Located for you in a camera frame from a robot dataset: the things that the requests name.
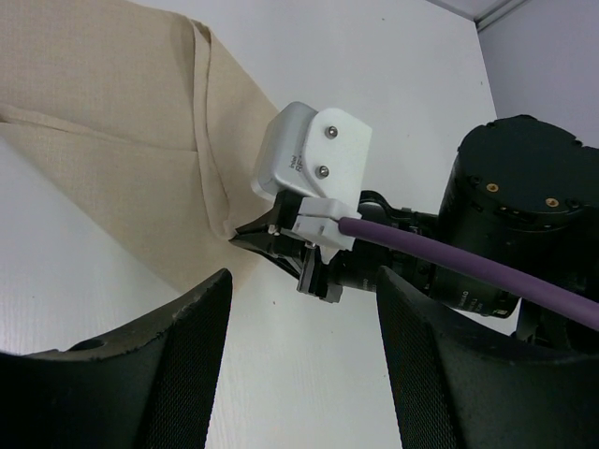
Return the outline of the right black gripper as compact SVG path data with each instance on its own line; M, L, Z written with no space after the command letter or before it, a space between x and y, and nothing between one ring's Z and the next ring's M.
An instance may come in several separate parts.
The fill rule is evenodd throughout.
M421 285L421 263L415 257L360 239L354 242L352 250L340 250L326 263L322 247L291 235L300 202L300 195L282 191L271 210L238 227L238 236L229 242L262 256L286 274L295 275L300 292L327 302L339 301L345 287L374 292L380 267L391 268L404 279ZM244 236L250 234L271 236Z

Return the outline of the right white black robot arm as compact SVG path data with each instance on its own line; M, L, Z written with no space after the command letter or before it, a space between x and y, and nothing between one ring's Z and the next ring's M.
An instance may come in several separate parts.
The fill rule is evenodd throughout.
M518 316L519 340L593 354L598 334L530 300L422 258L359 240L324 263L291 235L300 196L280 193L273 208L238 229L233 244L294 277L299 290L330 302L344 288L372 291L377 270L391 268L424 295L458 311ZM365 191L368 221L434 239L598 298L598 151L528 115L480 125L458 147L437 214L395 209Z

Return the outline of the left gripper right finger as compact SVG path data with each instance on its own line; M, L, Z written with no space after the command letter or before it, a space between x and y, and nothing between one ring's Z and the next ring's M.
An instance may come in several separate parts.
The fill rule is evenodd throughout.
M376 303L402 447L597 447L597 355L507 337L389 268Z

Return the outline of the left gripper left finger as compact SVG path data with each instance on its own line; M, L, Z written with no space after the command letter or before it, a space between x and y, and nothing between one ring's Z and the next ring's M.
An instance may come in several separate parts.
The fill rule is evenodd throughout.
M222 269L65 351L1 356L5 448L201 448L232 301Z

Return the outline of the beige cloth napkin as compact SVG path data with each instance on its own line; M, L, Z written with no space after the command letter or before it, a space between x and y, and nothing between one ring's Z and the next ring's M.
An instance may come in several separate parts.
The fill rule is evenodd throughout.
M129 1L1 5L1 134L180 292L255 254L238 227L276 107L201 22Z

